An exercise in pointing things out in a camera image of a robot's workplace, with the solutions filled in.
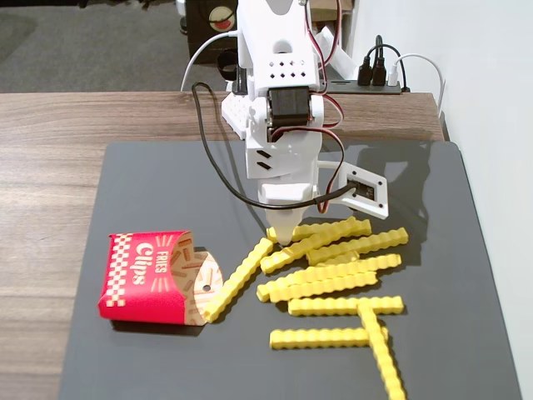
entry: black wire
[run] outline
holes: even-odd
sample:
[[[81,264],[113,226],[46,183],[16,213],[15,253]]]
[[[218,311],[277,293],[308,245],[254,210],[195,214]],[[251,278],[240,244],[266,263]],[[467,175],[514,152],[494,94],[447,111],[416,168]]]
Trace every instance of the black wire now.
[[[233,17],[234,14],[235,14],[235,11],[232,10],[232,12],[230,12],[230,15],[228,15],[227,17],[225,17],[223,19],[217,19],[217,20],[210,19],[209,23],[224,23],[225,21],[227,21],[228,19]]]
[[[380,44],[383,44],[383,37],[381,37],[381,35],[377,35],[376,46],[379,46]],[[372,67],[372,69],[376,68],[378,57],[383,57],[383,47],[379,47],[379,52],[376,52],[376,55],[374,56],[374,66]]]
[[[213,158],[211,154],[211,150],[209,150],[209,146],[207,146],[207,139],[206,139],[206,133],[203,128],[203,119],[202,119],[202,106],[200,105],[200,99],[198,98],[198,92],[197,87],[202,86],[205,89],[209,91],[211,95],[214,95],[213,91],[209,87],[207,83],[204,82],[196,82],[194,85],[192,85],[191,91],[192,96],[194,98],[194,103],[197,108],[197,116],[198,116],[198,127],[200,128],[200,136],[202,138],[202,144],[203,148],[206,151],[207,158],[209,158],[209,162],[215,168],[215,171],[218,174],[218,177],[222,180],[222,183],[226,186],[226,188],[239,200],[242,202],[245,202],[246,204],[249,204],[253,207],[259,207],[259,208],[265,208],[267,210],[293,210],[295,208],[303,208],[303,207],[309,207],[314,206],[316,204],[320,204],[323,202],[326,202],[328,200],[332,200],[333,198],[338,198],[342,196],[344,193],[356,188],[356,183],[354,182],[348,182],[348,184],[345,187],[341,187],[340,189],[337,189],[334,192],[330,192],[329,194],[324,194],[322,196],[318,196],[315,198],[312,198],[311,200],[307,200],[305,202],[294,202],[293,204],[265,204],[264,202],[258,202],[256,200],[252,200],[249,197],[246,197],[243,194],[240,194],[226,179],[224,176],[224,173],[221,171],[221,169],[218,167],[217,162]]]
[[[396,50],[396,47],[393,47],[391,46],[390,44],[385,44],[385,43],[382,43],[382,44],[377,44],[375,45],[373,48],[371,48],[368,53],[366,54],[367,57],[370,57],[372,52],[376,49],[383,49],[383,48],[390,48],[390,50],[392,50],[394,53],[396,53],[396,55],[398,57],[401,57],[401,54],[398,50]],[[406,78],[406,69],[404,68],[403,66],[403,60],[400,60],[400,65],[401,65],[401,75],[403,77],[403,88],[404,89],[407,89],[407,78]]]
[[[203,7],[204,8],[207,8],[207,1],[204,1],[203,2]],[[230,19],[231,17],[233,17],[235,15],[235,9],[231,9],[231,12],[230,14],[223,18],[223,19],[209,19],[209,17],[206,17],[206,14],[205,14],[205,9],[202,9],[202,2],[198,2],[198,13],[200,14],[200,17],[202,17],[202,19],[204,21],[206,21],[207,23],[224,23],[225,21],[227,21],[228,19]]]

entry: floor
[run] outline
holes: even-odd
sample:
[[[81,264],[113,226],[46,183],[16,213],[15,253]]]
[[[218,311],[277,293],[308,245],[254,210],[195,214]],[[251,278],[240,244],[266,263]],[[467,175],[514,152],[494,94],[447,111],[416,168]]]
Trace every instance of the floor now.
[[[189,60],[174,2],[0,7],[0,93],[176,91]],[[190,84],[223,90],[214,67]]]

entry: white cable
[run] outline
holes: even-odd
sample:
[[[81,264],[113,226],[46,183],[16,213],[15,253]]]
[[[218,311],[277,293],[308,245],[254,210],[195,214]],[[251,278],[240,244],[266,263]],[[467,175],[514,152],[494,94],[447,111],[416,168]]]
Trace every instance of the white cable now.
[[[438,65],[436,65],[436,62],[434,62],[433,60],[431,60],[430,58],[426,57],[426,56],[422,56],[421,54],[417,54],[415,52],[410,52],[408,54],[404,54],[403,56],[400,56],[395,62],[394,64],[392,64],[392,69],[391,69],[391,72],[389,73],[389,82],[388,82],[388,85],[389,86],[395,86],[397,83],[398,83],[398,63],[400,62],[400,60],[402,60],[403,58],[408,58],[408,57],[417,57],[417,58],[422,58],[423,60],[426,60],[427,62],[429,62],[433,67],[435,67],[436,69],[436,72],[439,74],[439,81],[441,83],[441,90],[439,92],[439,97],[438,97],[438,100],[436,102],[436,106],[437,106],[437,110],[438,110],[438,113],[439,115],[441,114],[441,106],[442,106],[442,96],[444,95],[444,86],[446,85],[446,81],[444,80],[444,78],[442,77],[442,72],[441,72],[441,69],[439,68]]]
[[[194,55],[191,57],[191,60],[187,64],[187,68],[185,69],[185,73],[183,74],[182,79],[182,88],[180,89],[181,92],[183,92],[183,88],[185,87],[185,81],[187,80],[187,76],[189,75],[189,72],[191,71],[192,64],[196,61],[198,56],[201,52],[203,52],[207,46],[209,46],[211,43],[215,42],[218,39],[222,38],[234,38],[237,36],[239,31],[229,31],[229,32],[223,32],[219,33],[218,35],[215,35],[209,39],[207,39],[197,50],[197,52],[194,53]]]

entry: wooden desk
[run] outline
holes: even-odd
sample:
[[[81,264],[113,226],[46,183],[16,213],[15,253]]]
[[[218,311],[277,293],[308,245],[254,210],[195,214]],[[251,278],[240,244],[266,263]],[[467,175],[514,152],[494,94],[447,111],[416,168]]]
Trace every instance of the wooden desk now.
[[[443,140],[428,93],[336,99],[346,112],[338,131],[344,138]],[[204,95],[202,103],[209,137],[223,138],[224,129],[235,138],[217,122],[213,101]],[[186,93],[0,95],[2,398],[57,396],[106,146],[195,139],[196,111]]]

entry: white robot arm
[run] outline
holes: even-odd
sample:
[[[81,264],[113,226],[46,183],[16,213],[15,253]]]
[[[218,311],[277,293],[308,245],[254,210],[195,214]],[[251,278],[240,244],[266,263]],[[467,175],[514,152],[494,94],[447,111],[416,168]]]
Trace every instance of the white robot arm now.
[[[257,180],[257,197],[265,204],[315,198],[319,170],[339,165],[318,160],[321,134],[305,129],[324,123],[319,58],[306,29],[306,7],[302,0],[239,0],[237,7],[241,80],[222,102],[222,116],[246,142],[247,177]],[[286,127],[298,130],[275,134]],[[388,216],[385,178],[344,162],[337,181],[339,188],[348,181],[355,185],[330,203]],[[307,208],[266,210],[281,244],[291,241]]]

